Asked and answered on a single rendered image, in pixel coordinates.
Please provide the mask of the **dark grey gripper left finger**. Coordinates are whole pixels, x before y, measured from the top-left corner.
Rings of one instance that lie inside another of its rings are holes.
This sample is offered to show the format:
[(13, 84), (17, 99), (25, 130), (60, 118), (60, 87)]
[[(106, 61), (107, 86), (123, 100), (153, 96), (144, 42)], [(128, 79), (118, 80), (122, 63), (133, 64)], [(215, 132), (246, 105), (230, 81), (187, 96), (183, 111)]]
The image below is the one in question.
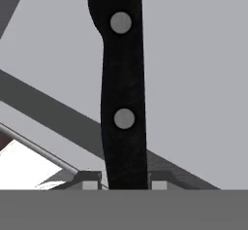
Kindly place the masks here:
[(63, 181), (63, 184), (53, 187), (54, 190), (101, 190), (101, 171), (79, 171), (72, 178), (59, 172), (48, 179), (49, 181)]

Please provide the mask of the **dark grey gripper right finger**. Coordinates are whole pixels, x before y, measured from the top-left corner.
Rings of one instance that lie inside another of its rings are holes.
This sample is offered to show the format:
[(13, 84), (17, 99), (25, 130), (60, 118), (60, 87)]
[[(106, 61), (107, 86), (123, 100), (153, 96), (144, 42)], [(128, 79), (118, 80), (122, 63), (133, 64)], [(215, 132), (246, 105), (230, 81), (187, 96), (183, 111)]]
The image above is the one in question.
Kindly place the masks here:
[(194, 175), (172, 171), (150, 171), (148, 185), (152, 190), (205, 190), (207, 183)]

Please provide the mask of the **black-handled knife with rivets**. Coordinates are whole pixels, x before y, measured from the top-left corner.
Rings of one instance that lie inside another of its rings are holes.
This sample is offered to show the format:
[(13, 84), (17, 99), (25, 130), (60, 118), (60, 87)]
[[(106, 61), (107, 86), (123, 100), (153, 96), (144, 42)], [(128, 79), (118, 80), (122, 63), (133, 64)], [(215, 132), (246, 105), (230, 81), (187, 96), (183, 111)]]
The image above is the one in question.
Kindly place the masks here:
[(141, 0), (88, 0), (102, 36), (101, 133), (110, 189), (146, 189)]

